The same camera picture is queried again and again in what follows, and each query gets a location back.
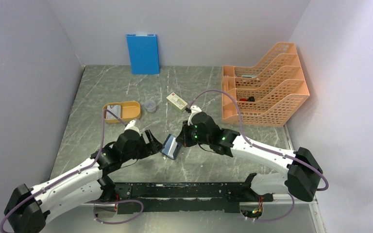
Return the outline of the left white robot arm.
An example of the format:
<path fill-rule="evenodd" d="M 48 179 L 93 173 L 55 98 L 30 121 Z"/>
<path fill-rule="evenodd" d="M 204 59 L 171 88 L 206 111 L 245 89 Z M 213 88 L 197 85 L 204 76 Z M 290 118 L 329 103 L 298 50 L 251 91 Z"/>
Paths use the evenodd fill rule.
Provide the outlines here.
<path fill-rule="evenodd" d="M 150 130 L 125 130 L 75 168 L 47 182 L 18 186 L 4 210 L 0 232 L 8 222 L 16 233 L 38 233 L 54 218 L 86 202 L 119 200 L 109 174 L 129 160 L 140 160 L 163 148 Z"/>

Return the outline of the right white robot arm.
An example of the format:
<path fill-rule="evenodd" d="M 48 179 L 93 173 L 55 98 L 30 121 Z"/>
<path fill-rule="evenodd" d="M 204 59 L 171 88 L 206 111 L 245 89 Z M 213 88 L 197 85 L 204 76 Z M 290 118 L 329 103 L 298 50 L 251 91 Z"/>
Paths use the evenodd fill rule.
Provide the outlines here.
<path fill-rule="evenodd" d="M 260 195 L 286 194 L 310 202 L 323 180 L 323 170 L 306 148 L 297 151 L 280 149 L 252 139 L 241 133 L 220 128 L 206 113 L 197 113 L 185 120 L 176 142 L 184 147 L 208 145 L 216 154 L 248 159 L 275 170 L 274 174 L 249 175 L 249 184 L 243 187 L 246 200 L 254 201 Z"/>

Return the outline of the blue leather card holder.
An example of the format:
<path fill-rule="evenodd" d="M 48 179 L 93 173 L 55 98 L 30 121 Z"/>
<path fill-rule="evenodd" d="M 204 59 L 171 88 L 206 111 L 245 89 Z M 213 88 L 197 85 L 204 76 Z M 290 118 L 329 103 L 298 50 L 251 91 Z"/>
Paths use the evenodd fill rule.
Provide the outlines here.
<path fill-rule="evenodd" d="M 182 144 L 176 141 L 176 136 L 169 134 L 160 152 L 166 157 L 176 160 L 181 147 Z"/>

